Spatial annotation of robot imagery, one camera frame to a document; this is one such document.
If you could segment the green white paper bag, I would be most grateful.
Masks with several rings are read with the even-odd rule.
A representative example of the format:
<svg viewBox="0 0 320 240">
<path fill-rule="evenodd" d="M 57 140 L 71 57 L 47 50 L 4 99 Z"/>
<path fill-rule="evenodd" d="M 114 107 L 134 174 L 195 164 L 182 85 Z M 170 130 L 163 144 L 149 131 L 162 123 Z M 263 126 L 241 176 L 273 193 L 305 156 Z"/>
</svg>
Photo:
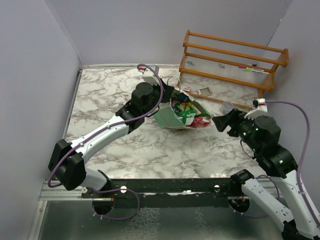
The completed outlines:
<svg viewBox="0 0 320 240">
<path fill-rule="evenodd" d="M 213 124 L 212 115 L 181 85 L 173 87 L 169 102 L 161 103 L 153 117 L 162 129 L 201 131 L 207 137 L 206 146 L 212 144 L 213 138 L 207 133 Z"/>
</svg>

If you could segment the green snack packet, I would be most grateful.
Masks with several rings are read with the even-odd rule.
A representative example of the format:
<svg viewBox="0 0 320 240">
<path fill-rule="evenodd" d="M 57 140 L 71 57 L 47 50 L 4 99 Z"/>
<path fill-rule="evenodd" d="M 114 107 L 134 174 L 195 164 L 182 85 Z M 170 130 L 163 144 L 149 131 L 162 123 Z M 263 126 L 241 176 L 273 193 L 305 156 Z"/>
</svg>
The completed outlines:
<svg viewBox="0 0 320 240">
<path fill-rule="evenodd" d="M 179 102 L 176 101 L 171 104 L 176 118 L 188 127 L 195 117 L 207 117 L 210 119 L 210 115 L 201 112 L 192 102 Z"/>
</svg>

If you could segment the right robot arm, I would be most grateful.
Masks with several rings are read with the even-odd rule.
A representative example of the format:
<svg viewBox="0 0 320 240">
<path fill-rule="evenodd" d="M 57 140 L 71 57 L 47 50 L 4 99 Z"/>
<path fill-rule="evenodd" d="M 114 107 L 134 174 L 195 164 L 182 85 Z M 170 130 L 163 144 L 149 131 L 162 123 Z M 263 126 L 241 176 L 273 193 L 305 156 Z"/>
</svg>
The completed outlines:
<svg viewBox="0 0 320 240">
<path fill-rule="evenodd" d="M 240 138 L 253 151 L 254 159 L 275 183 L 286 202 L 283 205 L 247 170 L 232 175 L 229 189 L 236 195 L 251 198 L 274 221 L 284 240 L 318 240 L 319 212 L 298 181 L 298 164 L 293 155 L 279 144 L 281 128 L 273 117 L 258 110 L 249 113 L 236 108 L 228 114 L 213 117 L 219 132 L 227 127 L 230 137 Z"/>
</svg>

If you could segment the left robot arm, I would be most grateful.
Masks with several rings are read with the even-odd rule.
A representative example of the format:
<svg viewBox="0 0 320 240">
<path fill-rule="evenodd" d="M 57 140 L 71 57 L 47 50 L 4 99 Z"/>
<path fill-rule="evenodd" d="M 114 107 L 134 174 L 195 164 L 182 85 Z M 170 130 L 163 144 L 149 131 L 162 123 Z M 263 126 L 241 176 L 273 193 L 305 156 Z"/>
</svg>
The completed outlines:
<svg viewBox="0 0 320 240">
<path fill-rule="evenodd" d="M 131 99 L 105 124 L 71 142 L 59 140 L 48 164 L 48 186 L 53 188 L 52 180 L 56 178 L 58 186 L 68 191 L 85 187 L 101 198 L 106 197 L 111 190 L 110 179 L 101 170 L 86 168 L 86 162 L 113 141 L 139 128 L 161 103 L 169 102 L 174 90 L 166 84 L 141 82 L 131 93 Z"/>
</svg>

